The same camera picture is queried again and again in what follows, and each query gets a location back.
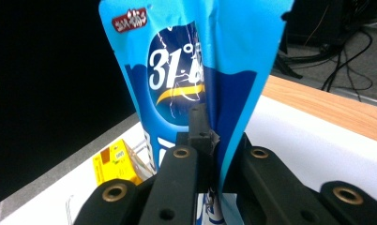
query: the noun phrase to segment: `red logo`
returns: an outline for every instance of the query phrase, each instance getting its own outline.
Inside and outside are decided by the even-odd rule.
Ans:
[[[145,8],[130,9],[127,14],[112,20],[113,27],[119,33],[140,28],[147,24],[147,12]]]

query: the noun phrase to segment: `screw hole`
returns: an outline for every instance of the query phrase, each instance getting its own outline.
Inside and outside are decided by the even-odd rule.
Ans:
[[[313,222],[317,221],[317,215],[315,215],[314,213],[312,213],[312,212],[310,212],[308,210],[302,210],[302,211],[300,211],[300,215],[307,222],[313,223]]]
[[[189,150],[184,149],[184,148],[176,149],[176,150],[174,150],[173,155],[176,158],[186,158],[186,157],[189,156]]]
[[[332,190],[341,201],[349,204],[362,204],[364,199],[353,189],[347,187],[335,187]]]
[[[159,217],[163,220],[172,220],[174,218],[174,211],[171,209],[163,209],[159,212]]]
[[[113,189],[111,189],[111,190],[109,191],[109,196],[115,198],[115,196],[118,196],[118,195],[120,195],[121,193],[122,193],[122,190],[121,190],[120,188],[113,188]]]
[[[124,184],[116,184],[110,187],[107,187],[103,191],[103,200],[109,203],[116,202],[125,197],[127,194],[128,188]]]
[[[263,149],[252,149],[250,154],[255,158],[268,158],[268,153]]]

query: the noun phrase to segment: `plastic packaging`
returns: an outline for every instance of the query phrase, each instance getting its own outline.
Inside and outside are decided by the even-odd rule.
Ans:
[[[100,17],[142,121],[154,171],[164,151],[174,146],[176,132],[188,131],[189,107],[206,102],[211,128],[220,136],[216,160],[222,189],[273,65],[284,27],[281,16],[292,3],[100,2]],[[207,220],[200,223],[224,221],[213,209],[202,212],[198,218]]]

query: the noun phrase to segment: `yellow stripe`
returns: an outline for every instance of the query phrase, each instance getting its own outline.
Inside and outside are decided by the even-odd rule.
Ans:
[[[157,100],[157,105],[159,104],[160,101],[162,101],[165,98],[170,98],[172,96],[183,96],[183,95],[190,95],[190,94],[198,94],[201,93],[202,91],[205,91],[205,87],[203,84],[196,85],[196,86],[189,86],[189,87],[177,87],[177,88],[171,88],[169,90],[164,91],[162,93],[158,100]]]

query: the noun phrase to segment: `black background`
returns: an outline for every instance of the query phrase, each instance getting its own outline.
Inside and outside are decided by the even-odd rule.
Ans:
[[[0,0],[0,201],[132,113],[98,0]]]

